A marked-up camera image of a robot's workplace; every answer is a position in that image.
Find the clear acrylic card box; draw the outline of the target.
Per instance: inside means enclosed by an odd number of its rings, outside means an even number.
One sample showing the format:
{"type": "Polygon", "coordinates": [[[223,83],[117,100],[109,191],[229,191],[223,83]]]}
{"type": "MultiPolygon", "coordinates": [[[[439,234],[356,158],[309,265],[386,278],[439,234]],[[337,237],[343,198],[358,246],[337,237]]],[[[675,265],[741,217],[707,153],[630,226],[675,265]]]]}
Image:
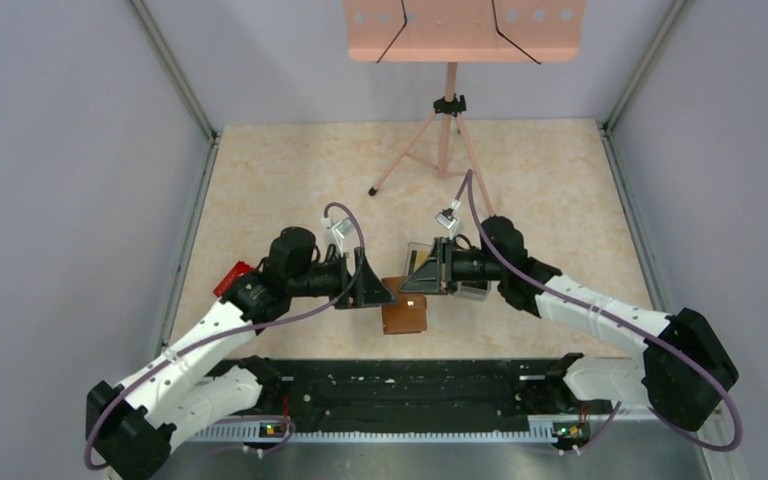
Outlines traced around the clear acrylic card box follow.
{"type": "Polygon", "coordinates": [[[437,240],[421,263],[409,269],[401,283],[404,294],[453,295],[468,300],[484,301],[490,293],[490,283],[479,280],[456,280],[456,266],[472,266],[474,252],[463,250],[446,239],[437,240]]]}

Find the brown leather card holder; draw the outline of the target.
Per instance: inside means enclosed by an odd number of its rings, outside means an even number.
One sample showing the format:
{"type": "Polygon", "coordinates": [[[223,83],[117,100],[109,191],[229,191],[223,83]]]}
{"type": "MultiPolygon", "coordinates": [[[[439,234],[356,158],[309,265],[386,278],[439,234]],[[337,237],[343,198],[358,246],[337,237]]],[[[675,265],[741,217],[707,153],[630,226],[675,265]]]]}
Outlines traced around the brown leather card holder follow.
{"type": "Polygon", "coordinates": [[[392,305],[381,307],[384,335],[419,334],[428,328],[427,299],[421,294],[404,294],[399,291],[405,277],[387,277],[382,280],[396,299],[392,305]]]}

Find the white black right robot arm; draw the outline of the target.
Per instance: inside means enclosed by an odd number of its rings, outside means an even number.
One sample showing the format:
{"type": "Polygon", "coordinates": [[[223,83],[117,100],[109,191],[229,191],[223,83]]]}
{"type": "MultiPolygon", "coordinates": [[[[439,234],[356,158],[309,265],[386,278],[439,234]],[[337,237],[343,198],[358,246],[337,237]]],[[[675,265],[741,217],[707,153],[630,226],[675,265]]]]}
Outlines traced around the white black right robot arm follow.
{"type": "Polygon", "coordinates": [[[532,257],[523,234],[505,217],[484,220],[479,233],[480,246],[468,250],[437,238],[399,290],[450,295],[463,283],[495,283],[513,309],[578,329],[622,352],[620,358],[566,357],[559,376],[546,385],[554,409],[572,412],[590,400],[637,404],[689,432],[720,406],[739,417],[729,394],[738,371],[704,315],[690,308],[673,314],[649,310],[589,289],[532,257]]]}

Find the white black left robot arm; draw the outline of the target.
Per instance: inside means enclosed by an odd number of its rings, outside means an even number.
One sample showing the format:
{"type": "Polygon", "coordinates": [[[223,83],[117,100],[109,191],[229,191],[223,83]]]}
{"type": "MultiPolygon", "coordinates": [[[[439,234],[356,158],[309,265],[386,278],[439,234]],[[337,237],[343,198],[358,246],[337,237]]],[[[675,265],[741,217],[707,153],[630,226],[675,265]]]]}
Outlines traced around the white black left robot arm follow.
{"type": "Polygon", "coordinates": [[[260,268],[228,286],[196,325],[145,367],[87,395],[85,461],[120,479],[149,479],[195,434],[238,411],[268,413],[279,404],[277,375],[261,359],[207,374],[258,333],[292,322],[295,298],[325,297],[325,309],[377,308],[395,295],[373,272],[363,247],[316,261],[316,239],[288,227],[272,242],[260,268]]]}

